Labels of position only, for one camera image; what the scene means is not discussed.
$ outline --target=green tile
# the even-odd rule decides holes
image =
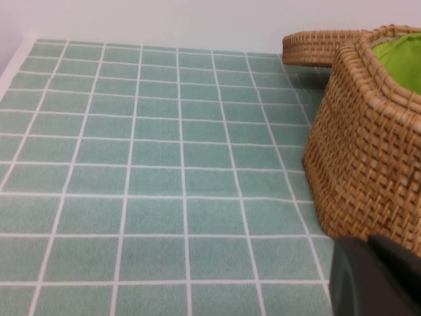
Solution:
[[[77,136],[82,127],[82,115],[38,114],[30,134]]]
[[[16,165],[6,182],[4,191],[61,192],[68,167]]]
[[[95,93],[136,95],[136,81],[100,78]]]
[[[118,238],[56,238],[44,280],[113,280],[117,244]]]
[[[276,150],[273,147],[233,146],[237,168],[281,169]]]
[[[38,298],[35,316],[103,316],[108,315],[111,286],[52,286],[43,287]]]
[[[161,142],[134,142],[132,164],[181,167],[180,145]]]
[[[132,119],[125,117],[88,116],[84,136],[105,138],[130,138]]]
[[[120,280],[182,280],[184,278],[186,278],[184,239],[124,239]]]
[[[183,122],[183,139],[191,142],[226,143],[222,122]]]
[[[256,286],[252,284],[193,285],[191,294],[194,315],[261,315]]]
[[[259,104],[224,103],[224,112],[228,121],[265,122],[262,107]]]
[[[116,316],[187,315],[184,285],[121,286]]]
[[[25,141],[18,161],[69,163],[76,142],[75,139],[29,137]]]
[[[145,196],[180,196],[182,194],[181,171],[132,168],[129,193]]]
[[[213,69],[212,56],[183,54],[178,55],[178,65],[182,68]]]
[[[215,84],[211,70],[180,69],[180,82],[187,84]]]
[[[191,238],[189,256],[193,280],[247,280],[254,277],[246,239]]]
[[[278,145],[306,146],[310,134],[308,126],[271,126]]]
[[[179,140],[179,123],[176,120],[138,118],[134,137],[144,140]]]
[[[140,79],[177,82],[177,68],[142,65]]]
[[[139,99],[137,116],[178,119],[178,101],[167,99]]]
[[[103,63],[101,65],[101,70],[99,71],[99,76],[137,79],[138,70],[139,70],[139,66],[137,65]]]
[[[133,115],[133,108],[133,97],[94,94],[89,113],[131,116]]]
[[[208,100],[218,101],[218,88],[216,86],[196,86],[191,84],[182,84],[181,98],[187,100]]]
[[[143,65],[155,66],[176,66],[177,59],[175,53],[159,53],[156,51],[144,51],[142,53]]]
[[[122,199],[67,197],[60,216],[59,234],[118,234]]]
[[[177,84],[141,81],[139,85],[139,95],[142,97],[167,97],[177,99],[178,88]]]
[[[128,161],[129,147],[129,142],[120,140],[82,140],[76,162],[125,165]]]
[[[238,181],[244,196],[291,199],[282,171],[238,171]]]
[[[261,280],[318,280],[316,264],[306,238],[253,240]]]
[[[245,57],[214,56],[215,67],[218,70],[249,71]]]
[[[34,287],[8,286],[0,288],[2,316],[27,316],[34,295]]]
[[[123,194],[125,183],[125,167],[76,166],[73,169],[67,192],[83,194]]]
[[[61,61],[58,74],[80,74],[84,76],[95,76],[98,63],[90,61]]]
[[[180,199],[129,199],[126,234],[183,234]]]
[[[31,58],[28,57],[22,66],[21,71],[32,71],[32,72],[50,72],[52,73],[57,65],[56,59],[42,59],[42,58]]]
[[[265,125],[228,123],[228,133],[233,144],[272,144]]]
[[[36,281],[47,242],[47,238],[0,238],[0,281]]]
[[[35,111],[41,95],[41,92],[33,91],[7,91],[0,101],[0,109]]]
[[[0,232],[49,234],[59,202],[58,197],[0,197]]]
[[[182,101],[183,119],[222,120],[221,106],[217,102]]]
[[[189,199],[187,218],[190,234],[244,234],[238,201]]]
[[[41,111],[85,113],[89,95],[47,92],[41,106]]]
[[[305,234],[294,204],[279,201],[245,201],[252,235]]]
[[[56,75],[51,80],[49,88],[51,90],[91,92],[92,85],[93,78]]]
[[[232,171],[186,170],[189,196],[238,196]]]
[[[0,113],[0,132],[24,134],[31,118],[31,113]]]
[[[332,315],[326,293],[323,286],[319,284],[265,284],[262,285],[262,293],[268,316],[278,316],[280,313],[282,315]]]
[[[222,86],[253,87],[250,74],[246,72],[218,71],[218,83]]]
[[[102,47],[68,46],[63,57],[99,61],[99,59],[101,59],[102,51]]]
[[[227,145],[184,144],[186,167],[232,168]]]
[[[26,74],[18,72],[14,76],[10,88],[12,89],[43,89],[47,86],[49,74]]]
[[[221,87],[221,98],[225,102],[258,103],[257,92],[252,88]]]

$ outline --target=black object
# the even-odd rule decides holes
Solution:
[[[334,316],[420,316],[421,258],[383,236],[335,241]]]

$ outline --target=tiled surface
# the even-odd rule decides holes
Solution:
[[[39,40],[0,101],[0,314],[329,315],[301,164],[327,79]]]

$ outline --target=tile grid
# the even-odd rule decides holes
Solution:
[[[225,129],[226,141],[228,143],[228,150],[230,151],[230,159],[231,159],[231,164],[232,164],[232,168],[233,168],[233,172],[234,172],[235,186],[237,188],[237,192],[238,192],[238,196],[239,196],[239,203],[240,203],[240,208],[241,208],[241,217],[243,219],[244,231],[245,231],[245,235],[246,235],[246,239],[247,239],[247,247],[249,248],[250,259],[251,259],[251,266],[252,266],[253,274],[254,274],[254,277],[255,277],[255,280],[256,280],[256,289],[257,289],[257,297],[259,299],[260,312],[261,312],[261,315],[262,316],[266,316],[266,308],[264,306],[262,286],[259,283],[259,272],[257,270],[256,258],[255,258],[255,254],[253,252],[253,245],[251,243],[250,232],[249,232],[249,225],[247,223],[247,217],[245,215],[244,200],[242,198],[243,197],[243,193],[242,193],[241,188],[240,188],[240,185],[239,185],[238,174],[237,174],[237,170],[235,168],[234,154],[233,154],[233,151],[232,151],[232,145],[231,145],[231,141],[230,141],[230,134],[228,132],[228,125],[227,125],[227,122],[226,122],[226,117],[225,117],[225,112],[224,112],[224,106],[223,106],[223,103],[222,103],[221,91],[220,91],[220,87],[218,85],[218,75],[216,73],[215,59],[214,59],[213,51],[211,51],[211,56],[212,56],[212,67],[213,67],[213,71],[214,71],[214,77],[215,77],[216,87],[218,89],[218,98],[219,98],[219,104],[220,104],[221,113],[222,113],[222,120],[224,122],[224,129]]]
[[[30,312],[29,312],[28,316],[34,316],[35,311],[36,311],[38,298],[39,298],[39,295],[41,293],[42,282],[43,282],[43,279],[44,279],[45,271],[47,270],[48,259],[49,259],[49,256],[51,254],[51,250],[53,248],[53,242],[54,242],[55,234],[57,233],[57,229],[59,227],[59,221],[60,221],[61,212],[62,212],[62,209],[63,209],[63,206],[64,206],[64,200],[66,199],[65,194],[66,194],[68,185],[70,183],[70,179],[72,177],[74,164],[76,162],[76,157],[78,155],[78,151],[79,151],[79,148],[80,148],[80,143],[82,142],[82,135],[84,134],[84,129],[85,129],[86,121],[87,121],[87,115],[89,113],[89,108],[90,108],[90,105],[91,105],[91,102],[92,102],[93,93],[95,91],[96,80],[98,79],[99,71],[101,69],[101,62],[104,58],[104,53],[105,53],[105,44],[103,45],[103,48],[102,48],[101,58],[99,60],[99,64],[98,64],[98,68],[97,68],[97,74],[95,76],[95,81],[93,82],[93,85],[91,87],[91,94],[89,95],[89,100],[88,100],[88,103],[87,103],[87,107],[86,107],[86,111],[85,111],[85,115],[84,115],[84,120],[82,121],[82,125],[80,127],[78,141],[76,142],[76,147],[74,148],[74,153],[73,153],[73,156],[72,156],[72,162],[70,164],[70,168],[68,170],[67,177],[66,177],[66,180],[64,182],[64,186],[62,188],[62,192],[61,192],[62,196],[60,198],[59,209],[57,210],[57,214],[56,214],[55,219],[54,219],[51,235],[49,237],[49,241],[48,241],[48,244],[47,244],[47,249],[45,250],[45,255],[44,255],[44,258],[43,258],[43,261],[42,261],[42,264],[41,264],[41,269],[40,269],[40,272],[39,272],[38,284],[36,286],[35,293],[34,293],[34,296],[32,298]]]

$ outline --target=wicker weave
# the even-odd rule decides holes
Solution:
[[[421,255],[421,95],[372,51],[415,32],[383,26],[337,50],[303,163],[328,235],[383,234]]]
[[[298,32],[282,40],[282,61],[287,65],[331,67],[336,49],[354,41],[364,31]]]

